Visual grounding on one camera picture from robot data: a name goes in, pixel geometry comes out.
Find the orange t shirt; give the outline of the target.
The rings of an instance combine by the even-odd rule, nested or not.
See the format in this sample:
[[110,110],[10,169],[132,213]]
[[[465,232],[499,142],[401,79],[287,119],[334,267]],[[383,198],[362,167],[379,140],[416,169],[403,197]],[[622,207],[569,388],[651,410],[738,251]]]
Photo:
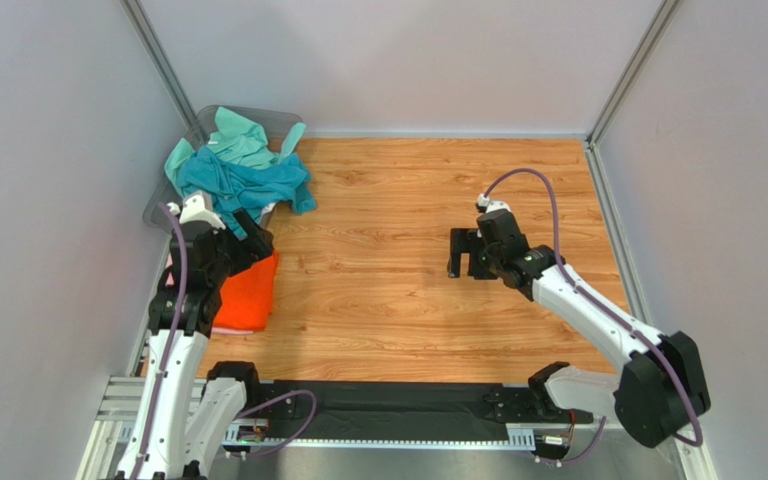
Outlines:
[[213,326],[254,332],[264,330],[273,311],[279,260],[280,255],[275,250],[271,257],[228,278],[220,289],[222,305]]

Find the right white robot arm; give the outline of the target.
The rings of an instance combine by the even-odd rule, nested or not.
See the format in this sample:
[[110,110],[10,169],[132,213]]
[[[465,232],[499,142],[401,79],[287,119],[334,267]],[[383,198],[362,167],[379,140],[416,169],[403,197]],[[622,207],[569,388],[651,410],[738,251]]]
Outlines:
[[528,388],[540,413],[592,413],[649,448],[690,427],[690,444],[701,444],[700,418],[712,402],[696,342],[634,319],[551,247],[530,245],[507,207],[484,210],[474,228],[451,229],[447,274],[502,281],[563,319],[609,360],[611,374],[564,361],[533,374]]

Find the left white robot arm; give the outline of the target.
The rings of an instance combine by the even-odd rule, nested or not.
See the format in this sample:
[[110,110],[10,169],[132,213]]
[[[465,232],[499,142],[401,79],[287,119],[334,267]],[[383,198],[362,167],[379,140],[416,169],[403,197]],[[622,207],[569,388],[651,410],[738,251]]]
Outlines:
[[149,304],[145,384],[117,479],[207,478],[226,430],[258,387],[252,363],[222,361],[192,401],[222,286],[273,252],[271,233],[247,211],[233,216],[244,238],[186,212],[168,216],[172,238]]

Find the white cloth in bin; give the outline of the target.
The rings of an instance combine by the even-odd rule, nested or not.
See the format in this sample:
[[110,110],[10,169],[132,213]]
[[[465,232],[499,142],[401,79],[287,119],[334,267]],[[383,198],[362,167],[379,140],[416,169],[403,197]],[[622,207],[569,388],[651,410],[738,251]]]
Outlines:
[[267,204],[266,206],[264,206],[262,208],[261,214],[260,214],[260,219],[258,220],[258,224],[262,228],[267,228],[268,227],[268,225],[270,223],[270,220],[271,220],[271,218],[272,218],[272,216],[274,214],[274,210],[275,210],[276,206],[277,206],[277,203],[276,202],[272,202],[272,203],[269,203],[269,204]]

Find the folded pink t shirt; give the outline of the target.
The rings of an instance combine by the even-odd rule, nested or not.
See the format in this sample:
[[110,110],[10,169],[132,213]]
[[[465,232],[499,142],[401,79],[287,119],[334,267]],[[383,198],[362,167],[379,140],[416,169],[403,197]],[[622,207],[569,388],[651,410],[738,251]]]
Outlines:
[[[167,255],[166,265],[165,268],[169,269],[173,265],[173,259],[171,254]],[[164,280],[165,286],[174,286],[175,280],[173,279],[173,276],[171,274],[168,274],[167,278]],[[213,326],[212,329],[213,334],[225,334],[225,335],[253,335],[253,330],[240,330],[240,329],[232,329],[232,328],[224,328],[220,326]]]

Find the dark teal t shirt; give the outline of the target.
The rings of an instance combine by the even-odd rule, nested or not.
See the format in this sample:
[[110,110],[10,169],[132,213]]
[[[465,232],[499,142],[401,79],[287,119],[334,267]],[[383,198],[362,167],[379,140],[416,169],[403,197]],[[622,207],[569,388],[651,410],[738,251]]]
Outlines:
[[308,186],[311,181],[311,172],[296,153],[273,166],[255,169],[222,160],[202,147],[182,164],[174,185],[183,196],[198,190],[209,194],[221,220],[238,238],[244,238],[236,211],[244,210],[259,221],[267,205],[288,202],[295,213],[307,213],[317,207]]

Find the light mint t shirt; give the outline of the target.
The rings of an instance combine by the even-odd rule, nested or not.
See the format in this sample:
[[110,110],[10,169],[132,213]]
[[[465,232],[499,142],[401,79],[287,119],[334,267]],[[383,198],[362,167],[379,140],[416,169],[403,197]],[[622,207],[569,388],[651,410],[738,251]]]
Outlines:
[[[290,136],[281,143],[280,149],[273,151],[259,123],[226,108],[220,108],[214,120],[218,131],[212,133],[209,140],[200,148],[208,148],[222,160],[255,169],[273,166],[292,153],[298,154],[296,147],[306,131],[305,123],[296,123],[290,130]],[[165,162],[165,174],[179,195],[181,195],[180,190],[174,185],[177,173],[182,164],[200,148],[195,150],[189,142],[182,139]]]

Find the clear plastic bin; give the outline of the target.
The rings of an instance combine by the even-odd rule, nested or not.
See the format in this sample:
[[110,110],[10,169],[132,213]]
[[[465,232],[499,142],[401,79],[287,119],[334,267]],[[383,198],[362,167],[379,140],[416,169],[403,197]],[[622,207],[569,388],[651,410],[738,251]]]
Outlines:
[[[215,114],[220,108],[226,108],[259,123],[269,140],[285,140],[290,136],[291,128],[302,118],[294,113],[257,108],[247,108],[228,105],[208,105],[202,108],[195,116],[194,123],[186,131],[183,138],[189,142],[193,149],[197,150],[204,145],[209,136],[218,131],[214,120]],[[180,203],[181,196],[176,192],[171,181],[164,172],[164,164],[160,165],[160,179],[154,189],[147,206],[142,214],[143,222],[151,228],[159,229],[166,234],[172,233],[172,228],[165,215],[157,206],[158,203]]]

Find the black base cloth strip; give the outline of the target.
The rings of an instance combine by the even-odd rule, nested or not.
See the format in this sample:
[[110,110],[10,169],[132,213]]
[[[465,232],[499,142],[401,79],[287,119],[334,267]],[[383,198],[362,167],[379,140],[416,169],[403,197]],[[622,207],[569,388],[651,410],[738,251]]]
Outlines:
[[507,423],[539,421],[527,389],[491,383],[274,381],[258,399],[302,389],[317,399],[303,439],[491,441]]

